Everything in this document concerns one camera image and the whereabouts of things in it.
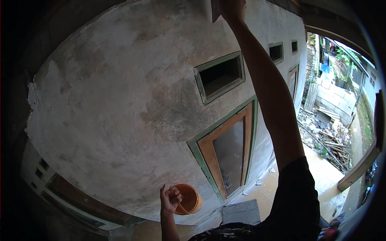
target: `trowel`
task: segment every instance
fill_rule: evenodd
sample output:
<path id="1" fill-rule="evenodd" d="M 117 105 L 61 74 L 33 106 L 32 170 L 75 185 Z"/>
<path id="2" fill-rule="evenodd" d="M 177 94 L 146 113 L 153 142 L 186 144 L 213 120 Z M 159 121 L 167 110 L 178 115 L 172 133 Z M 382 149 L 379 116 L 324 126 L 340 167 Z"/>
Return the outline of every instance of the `trowel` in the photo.
<path id="1" fill-rule="evenodd" d="M 220 14 L 220 6 L 218 0 L 210 0 L 212 5 L 212 23 L 216 22 Z"/>

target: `hand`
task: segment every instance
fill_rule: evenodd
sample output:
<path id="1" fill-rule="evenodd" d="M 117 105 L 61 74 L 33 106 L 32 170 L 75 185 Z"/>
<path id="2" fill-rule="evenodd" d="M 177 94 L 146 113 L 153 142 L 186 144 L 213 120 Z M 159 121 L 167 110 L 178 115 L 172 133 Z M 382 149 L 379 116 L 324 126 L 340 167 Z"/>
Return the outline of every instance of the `hand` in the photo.
<path id="1" fill-rule="evenodd" d="M 179 193 L 179 190 L 175 186 L 171 186 L 165 192 L 165 184 L 160 189 L 159 197 L 161 199 L 161 212 L 166 211 L 169 214 L 174 213 L 178 203 L 182 201 L 182 195 Z"/>
<path id="2" fill-rule="evenodd" d="M 219 0 L 220 13 L 230 24 L 232 21 L 244 23 L 247 2 L 245 0 Z"/>

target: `tiled floor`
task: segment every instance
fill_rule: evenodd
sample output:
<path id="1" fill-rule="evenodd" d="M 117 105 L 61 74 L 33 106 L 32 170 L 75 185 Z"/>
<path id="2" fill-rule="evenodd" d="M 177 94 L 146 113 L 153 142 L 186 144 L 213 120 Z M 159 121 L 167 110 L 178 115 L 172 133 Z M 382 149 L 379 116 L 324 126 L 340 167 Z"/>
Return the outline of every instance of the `tiled floor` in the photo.
<path id="1" fill-rule="evenodd" d="M 341 192 L 337 188 L 336 184 L 344 177 L 344 175 L 308 146 L 303 146 L 308 166 L 310 167 L 310 172 L 315 180 L 315 189 L 319 195 L 318 200 L 320 202 L 320 215 L 327 222 L 331 222 L 340 214 L 342 209 L 337 210 L 335 216 L 332 216 L 336 207 L 346 201 L 349 188 L 344 192 Z M 262 221 L 268 217 L 271 211 L 276 188 L 278 187 L 278 167 L 275 165 L 274 169 L 276 172 L 268 173 L 264 177 L 261 186 L 251 186 L 245 192 L 248 196 L 240 196 L 235 201 L 235 203 L 237 203 L 256 198 Z"/>
<path id="2" fill-rule="evenodd" d="M 324 160 L 321 156 L 316 154 L 306 145 L 304 152 L 307 157 L 310 172 L 315 180 L 315 189 L 318 191 L 318 199 L 320 202 L 320 214 L 327 221 L 331 222 L 337 217 L 342 209 L 339 209 L 332 217 L 332 214 L 339 204 L 345 202 L 349 188 L 344 192 L 336 187 L 336 183 L 343 178 L 335 167 Z M 271 212 L 273 199 L 278 187 L 279 172 L 275 165 L 276 172 L 268 173 L 261 186 L 252 185 L 245 193 L 248 194 L 240 196 L 234 203 L 243 202 L 251 199 L 257 199 L 260 210 L 261 220 L 265 220 Z M 177 225 L 178 234 L 181 241 L 189 240 L 193 235 L 204 232 L 205 230 L 216 228 L 221 223 L 221 215 L 217 213 L 206 222 L 198 226 Z M 161 240 L 161 224 L 154 221 L 145 221 L 134 227 L 121 228 L 110 232 L 111 241 L 125 241 L 125 240 L 144 240 L 155 241 Z"/>

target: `pile of wood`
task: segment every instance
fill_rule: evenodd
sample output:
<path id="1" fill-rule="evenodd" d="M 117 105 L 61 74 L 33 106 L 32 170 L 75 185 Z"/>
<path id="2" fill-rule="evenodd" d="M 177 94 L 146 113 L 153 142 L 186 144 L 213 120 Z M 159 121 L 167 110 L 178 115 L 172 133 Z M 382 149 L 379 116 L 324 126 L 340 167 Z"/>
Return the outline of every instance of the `pile of wood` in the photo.
<path id="1" fill-rule="evenodd" d="M 320 133 L 323 134 L 320 137 L 320 141 L 322 141 L 324 146 L 329 148 L 331 153 L 334 155 L 328 156 L 327 159 L 338 170 L 348 173 L 348 171 L 352 168 L 350 150 L 346 145 L 340 143 L 337 137 L 323 131 L 320 131 Z"/>

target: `rubble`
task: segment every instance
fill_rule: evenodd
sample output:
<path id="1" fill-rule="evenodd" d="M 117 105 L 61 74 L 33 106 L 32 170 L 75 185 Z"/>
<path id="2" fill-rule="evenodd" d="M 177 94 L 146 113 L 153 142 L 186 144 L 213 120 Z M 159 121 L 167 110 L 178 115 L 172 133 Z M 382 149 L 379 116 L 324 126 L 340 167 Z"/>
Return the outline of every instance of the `rubble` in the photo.
<path id="1" fill-rule="evenodd" d="M 300 108 L 298 121 L 301 123 L 299 132 L 302 142 L 345 175 L 352 169 L 349 130 L 339 120 L 332 119 L 330 123 L 319 121 L 316 111 Z"/>

